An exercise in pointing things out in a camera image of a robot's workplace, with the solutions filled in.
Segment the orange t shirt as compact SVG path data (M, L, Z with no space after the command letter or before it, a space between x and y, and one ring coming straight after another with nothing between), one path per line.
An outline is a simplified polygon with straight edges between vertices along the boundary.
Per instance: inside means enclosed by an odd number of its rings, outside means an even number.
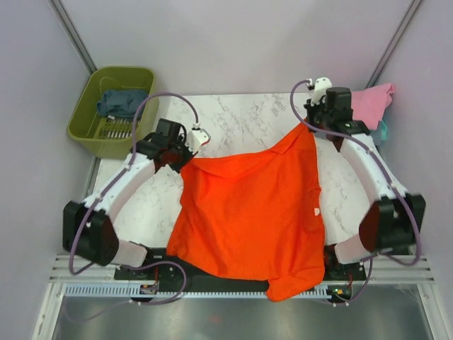
M273 302L321 283L321 187L304 125L262 152L196 158L180 174L168 255L220 278L266 281Z

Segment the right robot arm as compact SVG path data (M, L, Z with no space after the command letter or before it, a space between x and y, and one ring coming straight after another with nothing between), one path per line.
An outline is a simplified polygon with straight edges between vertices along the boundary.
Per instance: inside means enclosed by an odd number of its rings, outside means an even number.
M361 120L353 120L352 94L334 87L328 79L307 86L311 97L304 104L306 123L313 132L322 132L348 161L360 180L369 201L356 235L337 243L334 255L324 261L326 274L342 278L350 264L379 254L415 247L412 266L421 256L420 228L426 202L421 194L411 194L392 174L374 145L370 131Z

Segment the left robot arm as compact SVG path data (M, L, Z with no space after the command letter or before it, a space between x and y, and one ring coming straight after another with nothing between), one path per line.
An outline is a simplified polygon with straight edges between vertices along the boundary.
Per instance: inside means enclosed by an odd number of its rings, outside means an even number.
M137 141L125 162L101 189L82 202L63 209L62 245L71 257L80 256L100 266L130 267L139 278L149 278L155 261L144 245L117 236L114 222L136 190L159 169L181 169L211 140L198 124L192 130L160 119L155 131Z

